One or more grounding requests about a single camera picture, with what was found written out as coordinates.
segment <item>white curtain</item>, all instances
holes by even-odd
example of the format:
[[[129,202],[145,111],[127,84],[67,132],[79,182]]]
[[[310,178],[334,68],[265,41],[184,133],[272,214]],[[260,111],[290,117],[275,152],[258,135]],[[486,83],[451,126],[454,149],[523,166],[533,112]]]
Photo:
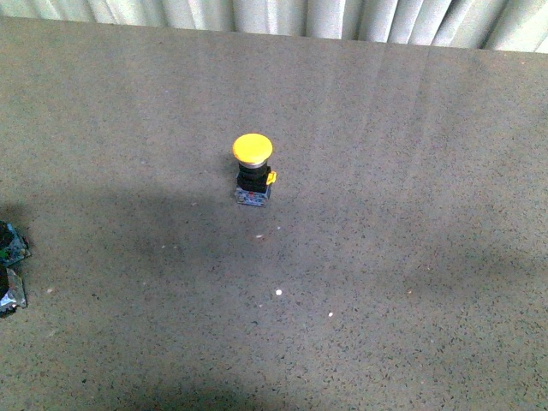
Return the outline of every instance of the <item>white curtain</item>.
[[[0,0],[0,15],[547,52],[548,0]]]

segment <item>yellow button cap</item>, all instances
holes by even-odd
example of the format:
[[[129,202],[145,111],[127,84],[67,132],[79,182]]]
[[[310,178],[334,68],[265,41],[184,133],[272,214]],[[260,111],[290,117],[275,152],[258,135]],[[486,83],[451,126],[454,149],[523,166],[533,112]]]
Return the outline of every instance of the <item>yellow button cap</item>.
[[[245,164],[260,164],[272,154],[272,143],[262,134],[244,134],[232,146],[234,157]]]

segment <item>yellow mushroom button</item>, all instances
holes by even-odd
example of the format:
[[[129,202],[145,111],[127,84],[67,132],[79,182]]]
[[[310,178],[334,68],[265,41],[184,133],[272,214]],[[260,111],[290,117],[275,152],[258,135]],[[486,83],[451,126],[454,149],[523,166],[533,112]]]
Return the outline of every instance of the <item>yellow mushroom button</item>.
[[[244,134],[232,146],[237,160],[244,164],[262,164],[272,154],[272,143],[262,134]]]

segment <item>yellow latch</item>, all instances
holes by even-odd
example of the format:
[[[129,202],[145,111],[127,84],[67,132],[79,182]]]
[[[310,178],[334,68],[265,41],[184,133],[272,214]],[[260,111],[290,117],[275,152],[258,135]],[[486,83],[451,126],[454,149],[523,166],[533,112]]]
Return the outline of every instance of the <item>yellow latch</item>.
[[[271,184],[273,184],[276,181],[276,176],[276,171],[271,171],[270,173],[268,173],[268,177],[266,177],[266,185],[270,186]]]

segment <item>speckled concrete floor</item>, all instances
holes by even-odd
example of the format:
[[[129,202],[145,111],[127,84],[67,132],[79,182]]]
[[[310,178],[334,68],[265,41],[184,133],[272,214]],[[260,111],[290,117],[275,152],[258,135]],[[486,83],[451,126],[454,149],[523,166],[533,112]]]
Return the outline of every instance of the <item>speckled concrete floor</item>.
[[[0,409],[548,409],[547,56],[14,19],[0,53],[34,253]]]

